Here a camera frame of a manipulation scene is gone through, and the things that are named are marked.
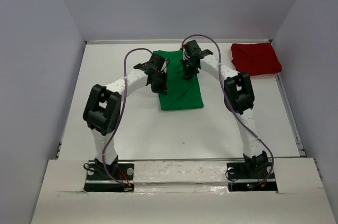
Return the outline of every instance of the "purple cable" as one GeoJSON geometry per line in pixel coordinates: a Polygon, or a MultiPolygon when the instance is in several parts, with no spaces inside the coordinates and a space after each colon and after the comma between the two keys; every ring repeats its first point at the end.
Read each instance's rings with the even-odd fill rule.
{"type": "Polygon", "coordinates": [[[115,130],[113,131],[113,133],[112,133],[110,139],[109,139],[108,142],[105,144],[104,149],[103,149],[103,151],[102,151],[102,162],[103,162],[103,165],[104,165],[104,168],[105,168],[105,171],[106,171],[108,177],[109,177],[110,179],[112,179],[113,181],[115,181],[115,182],[117,182],[117,183],[119,183],[119,184],[122,184],[122,185],[124,185],[123,182],[120,182],[120,181],[116,180],[116,179],[109,173],[109,171],[108,171],[108,169],[107,169],[106,160],[105,160],[105,153],[106,153],[107,147],[109,146],[110,142],[112,141],[112,139],[114,138],[114,136],[115,136],[115,134],[116,134],[116,132],[117,132],[117,129],[118,129],[118,127],[119,127],[119,125],[120,125],[120,123],[121,123],[122,117],[123,117],[123,113],[124,113],[125,108],[126,108],[127,90],[128,90],[128,81],[127,81],[127,78],[126,78],[126,77],[127,77],[127,58],[128,58],[128,56],[129,56],[132,52],[134,52],[134,51],[140,51],[140,50],[148,51],[148,52],[150,52],[150,54],[153,54],[153,53],[151,52],[151,50],[146,49],[146,48],[136,48],[136,49],[133,49],[133,50],[129,51],[129,52],[126,54],[125,59],[124,59],[124,63],[123,63],[123,67],[124,67],[124,80],[125,80],[125,92],[124,92],[124,95],[123,95],[122,109],[121,109],[120,116],[118,117],[118,119],[117,119],[117,121],[116,121],[115,130]]]}
{"type": "Polygon", "coordinates": [[[266,145],[266,144],[258,137],[258,135],[257,135],[255,132],[253,132],[248,126],[246,126],[246,125],[240,120],[240,118],[238,117],[237,113],[233,110],[233,107],[232,107],[232,105],[231,105],[231,103],[230,103],[229,97],[228,97],[228,95],[227,95],[227,93],[226,93],[226,91],[224,90],[224,87],[223,87],[223,83],[222,83],[222,74],[221,74],[221,50],[220,50],[218,44],[215,42],[215,40],[212,39],[212,38],[210,38],[210,37],[208,37],[208,36],[206,36],[206,35],[202,35],[202,34],[190,35],[190,36],[188,36],[186,39],[183,40],[183,42],[182,42],[182,47],[183,47],[183,45],[184,45],[184,42],[185,42],[187,39],[192,38],[192,37],[194,37],[194,36],[202,36],[202,37],[204,37],[204,38],[207,38],[207,39],[209,39],[211,42],[213,42],[213,43],[216,45],[216,48],[217,48],[217,51],[218,51],[218,60],[219,60],[219,65],[218,65],[218,77],[219,77],[220,85],[221,85],[221,88],[222,88],[222,92],[223,92],[223,94],[224,94],[224,97],[225,97],[225,99],[226,99],[226,102],[227,102],[228,106],[230,107],[230,111],[232,112],[232,114],[234,115],[234,117],[236,118],[236,120],[237,120],[237,121],[238,121],[238,122],[239,122],[239,123],[240,123],[240,124],[241,124],[248,132],[249,132],[249,133],[251,133],[253,137],[255,137],[259,142],[261,142],[261,144],[265,147],[265,149],[266,149],[267,151],[269,151],[269,153],[270,153],[270,155],[271,155],[271,168],[270,168],[270,171],[269,171],[269,173],[267,174],[267,176],[266,176],[260,183],[258,183],[258,184],[255,185],[255,186],[259,186],[259,185],[265,183],[265,182],[268,180],[268,178],[270,177],[270,175],[272,174],[272,172],[273,172],[274,164],[275,164],[274,155],[273,155],[272,151],[268,148],[268,146],[267,146],[267,145],[266,145]]]}

